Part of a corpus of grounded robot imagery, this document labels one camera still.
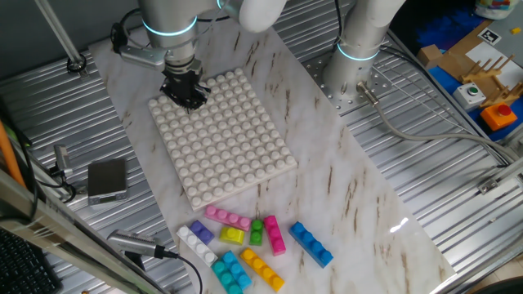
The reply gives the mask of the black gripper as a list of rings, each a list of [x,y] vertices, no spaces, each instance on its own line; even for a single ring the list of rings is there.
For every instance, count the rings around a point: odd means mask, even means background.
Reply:
[[[199,84],[201,61],[192,60],[184,65],[166,64],[163,71],[165,79],[160,91],[174,104],[188,109],[185,100],[190,101],[190,109],[198,109],[208,101],[211,90]]]

